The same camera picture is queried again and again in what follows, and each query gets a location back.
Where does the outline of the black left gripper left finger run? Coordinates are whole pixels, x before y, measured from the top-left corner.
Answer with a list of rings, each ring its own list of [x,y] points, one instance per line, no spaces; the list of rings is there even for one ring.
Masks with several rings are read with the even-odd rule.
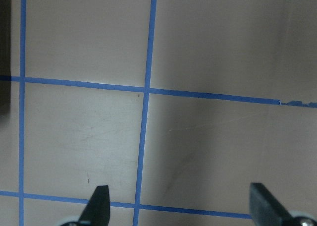
[[[110,221],[108,185],[97,186],[81,215],[64,219],[58,226],[107,226]]]

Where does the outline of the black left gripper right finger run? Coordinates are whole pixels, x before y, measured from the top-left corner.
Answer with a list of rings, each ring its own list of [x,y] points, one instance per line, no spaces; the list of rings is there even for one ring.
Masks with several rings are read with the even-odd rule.
[[[316,218],[299,212],[288,211],[274,195],[259,182],[249,187],[249,214],[256,226],[315,226]]]

